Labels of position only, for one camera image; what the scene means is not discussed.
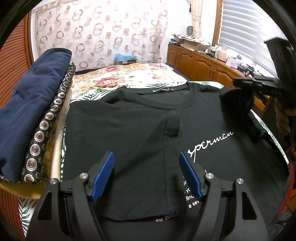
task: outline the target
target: shirt neck tag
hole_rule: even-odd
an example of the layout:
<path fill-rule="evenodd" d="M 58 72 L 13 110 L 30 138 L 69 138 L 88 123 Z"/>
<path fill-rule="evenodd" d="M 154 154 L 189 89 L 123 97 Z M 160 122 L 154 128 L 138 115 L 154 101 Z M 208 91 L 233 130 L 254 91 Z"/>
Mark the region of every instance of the shirt neck tag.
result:
<path fill-rule="evenodd" d="M 174 89 L 173 88 L 157 88 L 152 90 L 152 93 L 170 92 L 170 91 L 174 91 Z"/>

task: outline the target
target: metal bolt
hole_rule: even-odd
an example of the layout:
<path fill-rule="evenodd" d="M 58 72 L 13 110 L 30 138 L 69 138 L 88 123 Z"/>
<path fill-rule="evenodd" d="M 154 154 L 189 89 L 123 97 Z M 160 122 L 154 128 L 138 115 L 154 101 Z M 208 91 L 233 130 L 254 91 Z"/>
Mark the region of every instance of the metal bolt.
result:
<path fill-rule="evenodd" d="M 53 178 L 53 179 L 51 179 L 51 180 L 49 181 L 49 183 L 52 184 L 52 185 L 54 185 L 54 184 L 56 184 L 58 181 L 59 181 L 58 179 Z"/>
<path fill-rule="evenodd" d="M 214 174 L 212 174 L 212 173 L 210 173 L 210 172 L 208 172 L 205 176 L 206 176 L 206 178 L 208 178 L 208 179 L 213 179 L 213 178 L 214 178 Z"/>
<path fill-rule="evenodd" d="M 87 177 L 88 177 L 88 174 L 87 173 L 81 173 L 80 175 L 79 175 L 79 177 L 81 178 L 81 179 L 86 179 Z"/>
<path fill-rule="evenodd" d="M 243 183 L 244 183 L 244 180 L 241 179 L 241 178 L 238 178 L 238 179 L 237 179 L 237 183 L 238 183 L 238 184 L 243 184 Z"/>

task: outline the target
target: human hand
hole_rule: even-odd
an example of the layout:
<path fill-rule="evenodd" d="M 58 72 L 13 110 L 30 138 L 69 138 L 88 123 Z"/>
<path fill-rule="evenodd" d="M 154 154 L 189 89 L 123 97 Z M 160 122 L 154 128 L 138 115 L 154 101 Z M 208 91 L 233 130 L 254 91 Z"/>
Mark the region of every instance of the human hand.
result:
<path fill-rule="evenodd" d="M 276 110 L 276 126 L 279 131 L 284 135 L 288 135 L 291 132 L 289 127 L 289 116 L 296 116 L 296 108 L 295 109 L 284 109 L 283 105 L 280 103 L 278 99 L 275 100 L 274 103 Z"/>

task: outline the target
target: cabinet door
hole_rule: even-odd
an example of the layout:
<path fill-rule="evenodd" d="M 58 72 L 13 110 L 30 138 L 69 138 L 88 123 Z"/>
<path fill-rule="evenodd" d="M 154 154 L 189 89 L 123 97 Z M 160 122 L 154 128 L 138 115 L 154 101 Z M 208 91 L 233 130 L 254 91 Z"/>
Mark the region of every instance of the cabinet door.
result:
<path fill-rule="evenodd" d="M 195 75 L 193 80 L 194 81 L 209 81 L 212 80 L 212 73 L 215 68 L 215 63 L 206 59 L 202 58 L 201 56 L 196 56 L 194 60 L 195 64 Z"/>
<path fill-rule="evenodd" d="M 192 80 L 194 71 L 194 53 L 190 53 L 190 51 L 186 50 L 180 50 L 176 63 L 176 69 L 188 79 Z"/>
<path fill-rule="evenodd" d="M 175 66 L 177 57 L 178 57 L 177 49 L 174 49 L 172 46 L 169 46 L 168 47 L 167 62 L 172 64 L 173 66 Z"/>
<path fill-rule="evenodd" d="M 233 88 L 233 78 L 237 77 L 234 73 L 228 71 L 225 67 L 221 67 L 220 65 L 216 65 L 212 73 L 212 80 L 219 82 L 222 85 L 227 86 L 228 88 Z"/>

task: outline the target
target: wooden cabinet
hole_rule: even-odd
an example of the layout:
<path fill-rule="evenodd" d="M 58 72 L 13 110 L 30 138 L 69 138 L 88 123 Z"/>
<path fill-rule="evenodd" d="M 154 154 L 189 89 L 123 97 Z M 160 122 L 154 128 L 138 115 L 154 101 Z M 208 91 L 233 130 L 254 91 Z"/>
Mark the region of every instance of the wooden cabinet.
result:
<path fill-rule="evenodd" d="M 192 52 L 183 47 L 168 45 L 167 62 L 191 81 L 216 81 L 228 88 L 233 88 L 235 77 L 245 75 L 228 67 L 224 62 L 197 52 Z M 254 97 L 254 111 L 262 117 L 268 107 L 268 102 Z"/>

